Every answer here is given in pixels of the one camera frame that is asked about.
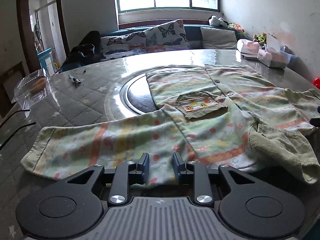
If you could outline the green patterned child's shirt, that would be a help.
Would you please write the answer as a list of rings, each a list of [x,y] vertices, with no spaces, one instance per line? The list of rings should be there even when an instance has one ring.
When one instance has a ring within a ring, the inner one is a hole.
[[[174,179],[172,155],[217,169],[244,172],[279,165],[300,181],[319,180],[307,140],[315,128],[319,93],[279,88],[251,67],[163,68],[146,74],[157,110],[80,127],[45,127],[22,158],[29,172],[63,179],[100,164],[150,155],[148,185]]]

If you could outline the round glass turntable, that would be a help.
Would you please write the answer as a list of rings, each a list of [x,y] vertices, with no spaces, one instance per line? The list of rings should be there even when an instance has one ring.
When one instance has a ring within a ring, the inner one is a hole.
[[[141,115],[154,112],[161,108],[155,104],[152,92],[149,89],[146,74],[154,71],[180,72],[192,69],[193,65],[167,65],[151,69],[139,70],[128,76],[122,75],[121,89],[119,92],[121,103],[131,112]]]

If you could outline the grey quilted star tablecloth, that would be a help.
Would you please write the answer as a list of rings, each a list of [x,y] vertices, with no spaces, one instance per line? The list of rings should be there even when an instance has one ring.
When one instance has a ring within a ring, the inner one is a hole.
[[[82,126],[135,116],[120,100],[122,75],[167,65],[247,64],[278,87],[305,91],[312,84],[290,69],[272,69],[241,58],[236,50],[180,50],[143,54],[96,63],[53,76],[51,93],[22,113],[19,105],[9,112],[1,128],[1,239],[23,237],[15,209],[28,194],[51,181],[27,172],[22,157],[31,149],[39,131],[46,126]],[[81,81],[75,85],[69,75]]]

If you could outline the black marker pen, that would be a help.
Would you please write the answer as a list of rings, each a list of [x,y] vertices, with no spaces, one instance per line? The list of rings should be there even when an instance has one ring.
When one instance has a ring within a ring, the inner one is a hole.
[[[81,81],[79,79],[75,78],[74,76],[69,75],[68,77],[72,81],[72,83],[74,83],[75,85],[81,84]]]

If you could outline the clear plastic food container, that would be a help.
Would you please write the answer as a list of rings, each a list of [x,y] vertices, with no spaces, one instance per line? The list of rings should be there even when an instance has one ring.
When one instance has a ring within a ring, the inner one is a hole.
[[[27,110],[50,93],[49,77],[41,68],[24,77],[17,84],[11,103],[18,103],[22,110]]]

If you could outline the butterfly print cushion left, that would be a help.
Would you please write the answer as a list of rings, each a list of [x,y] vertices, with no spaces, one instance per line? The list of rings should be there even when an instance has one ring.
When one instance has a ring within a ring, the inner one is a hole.
[[[102,37],[100,52],[102,61],[146,54],[146,35],[139,31],[121,36]]]

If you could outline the butterfly print cushion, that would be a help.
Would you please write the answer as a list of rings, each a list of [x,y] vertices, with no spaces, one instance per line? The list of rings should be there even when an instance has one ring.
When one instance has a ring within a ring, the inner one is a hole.
[[[100,52],[102,61],[146,54],[146,35],[139,31],[121,36],[102,37]]]
[[[144,31],[147,53],[190,49],[183,20],[175,20]]]

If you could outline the black bag on sofa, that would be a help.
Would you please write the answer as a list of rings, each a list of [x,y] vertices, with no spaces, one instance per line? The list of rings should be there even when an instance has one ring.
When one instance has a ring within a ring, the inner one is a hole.
[[[99,31],[90,31],[68,54],[59,72],[66,72],[101,60],[101,36]]]

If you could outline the pink wet wipes pack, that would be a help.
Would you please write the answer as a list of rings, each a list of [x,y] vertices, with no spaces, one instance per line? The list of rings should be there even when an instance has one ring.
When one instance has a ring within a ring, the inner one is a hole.
[[[246,39],[239,39],[236,44],[237,50],[241,55],[248,59],[257,59],[260,49],[258,42],[253,42]]]

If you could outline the grey cushion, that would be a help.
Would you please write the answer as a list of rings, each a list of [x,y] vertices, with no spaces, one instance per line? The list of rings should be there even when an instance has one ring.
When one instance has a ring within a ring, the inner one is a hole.
[[[204,49],[237,49],[237,39],[234,31],[209,27],[201,27],[200,30]]]

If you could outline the small blue cabinet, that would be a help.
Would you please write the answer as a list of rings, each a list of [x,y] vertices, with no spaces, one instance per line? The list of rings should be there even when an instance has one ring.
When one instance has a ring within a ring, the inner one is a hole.
[[[52,48],[48,48],[41,53],[37,54],[40,66],[46,71],[49,77],[56,73],[56,68],[54,67],[54,61],[52,57]]]

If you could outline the brown plush toy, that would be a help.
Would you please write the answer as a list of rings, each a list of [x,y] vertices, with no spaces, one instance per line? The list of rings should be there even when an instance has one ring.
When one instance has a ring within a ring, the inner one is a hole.
[[[267,44],[267,34],[262,33],[260,35],[253,35],[253,42],[258,42],[261,46]]]

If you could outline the red plastic stool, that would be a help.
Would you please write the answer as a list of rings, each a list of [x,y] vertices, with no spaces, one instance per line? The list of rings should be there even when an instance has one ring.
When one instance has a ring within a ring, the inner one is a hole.
[[[316,78],[313,80],[312,84],[313,84],[315,87],[317,87],[318,89],[320,89],[320,77],[316,77]]]

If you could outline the clear plastic storage box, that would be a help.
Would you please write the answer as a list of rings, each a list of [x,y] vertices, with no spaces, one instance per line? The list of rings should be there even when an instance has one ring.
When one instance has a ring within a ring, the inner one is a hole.
[[[287,64],[296,61],[298,58],[288,46],[280,46],[280,53],[285,57]]]

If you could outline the white plush toy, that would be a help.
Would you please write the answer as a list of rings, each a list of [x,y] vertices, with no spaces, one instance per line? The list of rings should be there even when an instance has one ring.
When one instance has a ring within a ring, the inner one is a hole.
[[[212,15],[208,19],[209,25],[214,26],[214,27],[224,27],[227,28],[229,23],[225,21],[222,17],[217,18],[215,15]]]

